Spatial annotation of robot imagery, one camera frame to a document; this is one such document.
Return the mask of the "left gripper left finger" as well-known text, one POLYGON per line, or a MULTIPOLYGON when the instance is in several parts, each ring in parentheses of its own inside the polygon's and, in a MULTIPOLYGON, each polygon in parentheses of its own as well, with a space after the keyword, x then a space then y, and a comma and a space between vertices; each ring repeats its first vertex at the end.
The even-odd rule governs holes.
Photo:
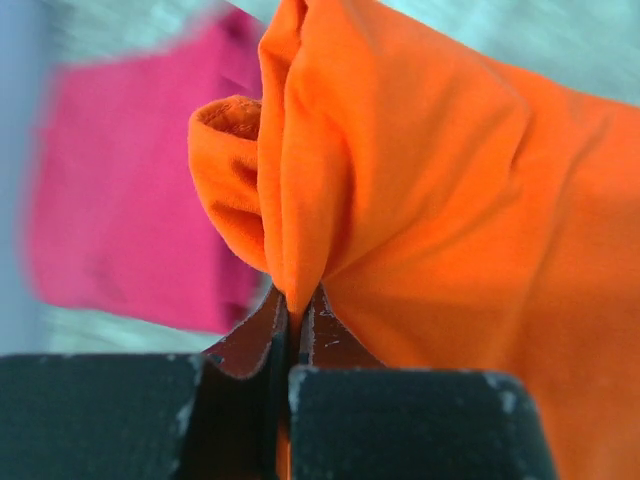
POLYGON ((273 479, 287 311, 271 290, 202 353, 1 360, 5 479, 273 479))

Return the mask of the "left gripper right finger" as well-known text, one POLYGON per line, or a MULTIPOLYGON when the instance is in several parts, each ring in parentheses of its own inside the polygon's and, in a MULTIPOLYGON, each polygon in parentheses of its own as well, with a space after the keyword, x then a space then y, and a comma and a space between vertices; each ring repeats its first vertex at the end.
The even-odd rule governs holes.
POLYGON ((317 290, 289 374, 295 479, 552 479, 536 405, 499 372, 393 369, 317 290))

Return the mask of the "orange t shirt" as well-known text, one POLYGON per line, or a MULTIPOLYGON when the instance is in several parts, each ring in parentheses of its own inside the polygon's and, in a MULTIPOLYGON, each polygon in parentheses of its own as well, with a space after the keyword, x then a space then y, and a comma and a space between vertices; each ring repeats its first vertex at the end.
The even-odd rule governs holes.
POLYGON ((638 109, 377 1, 284 1, 259 59, 189 121, 231 250, 390 366, 521 378, 562 478, 637 478, 638 109))

